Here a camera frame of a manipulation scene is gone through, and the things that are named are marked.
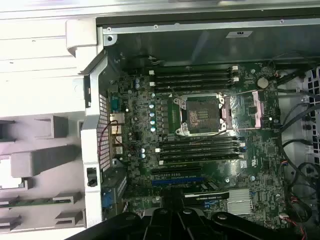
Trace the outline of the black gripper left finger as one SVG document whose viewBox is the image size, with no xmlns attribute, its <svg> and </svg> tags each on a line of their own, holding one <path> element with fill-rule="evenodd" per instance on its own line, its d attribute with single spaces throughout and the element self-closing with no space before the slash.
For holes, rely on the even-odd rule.
<svg viewBox="0 0 320 240">
<path fill-rule="evenodd" d="M 124 212 L 72 235 L 68 239 L 169 240 L 176 196 L 176 190 L 165 190 L 160 207 L 146 209 L 142 217 L 133 212 Z"/>
</svg>

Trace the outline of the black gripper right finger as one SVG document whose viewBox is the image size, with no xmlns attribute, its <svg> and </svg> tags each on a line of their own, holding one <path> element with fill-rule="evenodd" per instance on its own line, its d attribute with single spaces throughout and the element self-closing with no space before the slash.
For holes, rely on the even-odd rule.
<svg viewBox="0 0 320 240">
<path fill-rule="evenodd" d="M 215 211 L 207 218 L 199 205 L 225 201 L 225 211 Z M 304 230 L 296 232 L 298 224 L 287 215 L 280 220 L 292 228 L 273 229 L 247 219 L 253 213 L 250 191 L 247 188 L 200 193 L 184 193 L 176 189 L 175 214 L 184 234 L 191 240 L 302 240 Z"/>
</svg>

